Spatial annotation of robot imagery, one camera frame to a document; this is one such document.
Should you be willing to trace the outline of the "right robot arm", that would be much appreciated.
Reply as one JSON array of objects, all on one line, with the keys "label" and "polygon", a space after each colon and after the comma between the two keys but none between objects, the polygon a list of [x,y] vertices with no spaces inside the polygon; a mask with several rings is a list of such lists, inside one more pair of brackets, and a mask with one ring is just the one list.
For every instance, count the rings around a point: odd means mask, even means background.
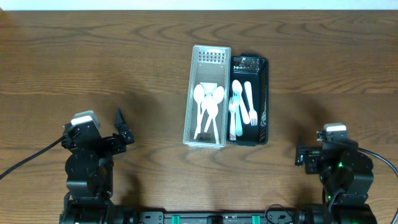
[{"label": "right robot arm", "polygon": [[295,165],[306,174],[318,174],[323,185],[323,203],[298,210],[294,223],[376,223],[366,204],[373,183],[373,161],[359,152],[348,138],[321,137],[321,146],[299,145]]}]

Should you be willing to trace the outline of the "white plastic fork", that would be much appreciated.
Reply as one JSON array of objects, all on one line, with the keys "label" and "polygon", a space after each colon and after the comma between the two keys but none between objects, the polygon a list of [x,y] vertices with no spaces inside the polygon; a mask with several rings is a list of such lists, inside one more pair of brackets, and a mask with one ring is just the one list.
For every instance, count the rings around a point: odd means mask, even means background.
[{"label": "white plastic fork", "polygon": [[257,111],[254,109],[253,95],[252,95],[253,92],[252,92],[251,82],[246,81],[244,83],[244,89],[246,91],[246,96],[247,96],[248,103],[249,103],[250,124],[251,124],[251,126],[257,126]]},{"label": "white plastic fork", "polygon": [[236,107],[233,104],[233,97],[229,99],[229,112],[230,112],[230,122],[229,122],[229,140],[236,140],[236,126],[235,126],[235,111]]}]

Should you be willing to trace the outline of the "white plastic spoon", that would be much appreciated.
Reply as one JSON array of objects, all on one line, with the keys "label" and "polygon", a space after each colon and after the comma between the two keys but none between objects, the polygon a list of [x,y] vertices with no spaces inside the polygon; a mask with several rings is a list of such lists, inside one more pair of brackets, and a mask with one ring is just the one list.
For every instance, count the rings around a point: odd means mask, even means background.
[{"label": "white plastic spoon", "polygon": [[232,82],[232,90],[234,92],[237,92],[239,97],[240,97],[239,106],[240,106],[240,109],[241,109],[243,123],[244,124],[249,124],[250,123],[250,119],[249,119],[248,111],[246,109],[246,106],[245,106],[244,100],[243,100],[243,96],[242,96],[243,87],[242,87],[241,83],[238,80],[233,80],[233,82]]},{"label": "white plastic spoon", "polygon": [[223,101],[224,97],[224,88],[222,86],[217,87],[217,89],[214,91],[213,95],[213,101],[217,105]]},{"label": "white plastic spoon", "polygon": [[195,131],[194,139],[196,139],[198,134],[201,132],[201,122],[203,119],[203,115],[205,114],[205,111],[209,108],[209,106],[212,105],[212,101],[213,101],[213,95],[209,93],[204,97],[204,100],[201,102],[200,105],[201,111],[198,114],[199,117],[197,119],[197,128]]},{"label": "white plastic spoon", "polygon": [[205,132],[208,131],[208,128],[210,126],[210,121],[212,121],[213,122],[213,130],[214,130],[214,134],[215,134],[215,141],[216,141],[216,144],[219,144],[220,138],[219,138],[219,134],[218,134],[217,123],[215,120],[216,116],[218,115],[218,105],[215,102],[212,102],[211,105],[208,107],[207,112],[208,112],[208,120],[206,122]]},{"label": "white plastic spoon", "polygon": [[196,140],[197,136],[201,130],[201,121],[202,121],[201,103],[203,102],[203,100],[205,98],[204,87],[201,84],[198,84],[195,87],[194,92],[193,92],[193,98],[197,103],[197,127],[195,129],[195,135],[194,135],[194,140]]}]

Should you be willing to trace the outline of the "mint green plastic fork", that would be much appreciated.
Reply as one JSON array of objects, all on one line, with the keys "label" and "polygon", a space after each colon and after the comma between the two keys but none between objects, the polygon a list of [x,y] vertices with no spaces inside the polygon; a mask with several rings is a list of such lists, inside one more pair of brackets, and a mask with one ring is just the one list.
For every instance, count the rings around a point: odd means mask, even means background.
[{"label": "mint green plastic fork", "polygon": [[241,115],[240,115],[240,109],[239,109],[241,97],[240,97],[238,91],[233,91],[233,101],[234,101],[234,105],[236,107],[236,111],[235,111],[236,135],[240,137],[243,135],[243,127],[242,127],[242,121],[241,121]]}]

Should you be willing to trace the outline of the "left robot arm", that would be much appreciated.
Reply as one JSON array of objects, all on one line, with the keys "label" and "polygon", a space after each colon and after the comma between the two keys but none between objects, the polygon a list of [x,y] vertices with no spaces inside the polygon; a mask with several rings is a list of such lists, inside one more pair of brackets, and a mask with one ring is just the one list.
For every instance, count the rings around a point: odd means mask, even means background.
[{"label": "left robot arm", "polygon": [[113,156],[126,152],[134,136],[116,111],[114,127],[117,133],[102,137],[100,122],[94,111],[74,115],[65,125],[62,146],[71,152],[65,163],[68,193],[60,223],[138,223],[133,208],[117,207],[113,196]]}]

